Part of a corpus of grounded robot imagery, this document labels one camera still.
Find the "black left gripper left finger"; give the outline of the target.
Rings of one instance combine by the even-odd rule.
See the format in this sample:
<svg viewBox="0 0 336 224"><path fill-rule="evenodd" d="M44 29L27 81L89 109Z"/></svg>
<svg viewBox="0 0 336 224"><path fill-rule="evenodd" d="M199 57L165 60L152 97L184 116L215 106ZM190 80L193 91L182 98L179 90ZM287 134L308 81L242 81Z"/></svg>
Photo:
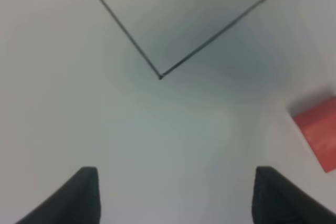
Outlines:
<svg viewBox="0 0 336 224"><path fill-rule="evenodd" d="M82 167L18 223L99 223L98 169Z"/></svg>

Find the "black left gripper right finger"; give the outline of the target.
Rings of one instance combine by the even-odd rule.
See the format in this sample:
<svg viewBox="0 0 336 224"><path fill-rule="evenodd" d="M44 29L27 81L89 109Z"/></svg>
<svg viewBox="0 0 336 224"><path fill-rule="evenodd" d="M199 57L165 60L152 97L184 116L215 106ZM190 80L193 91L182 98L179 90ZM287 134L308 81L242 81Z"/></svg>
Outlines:
<svg viewBox="0 0 336 224"><path fill-rule="evenodd" d="M335 223L335 213L270 166L255 173L253 223Z"/></svg>

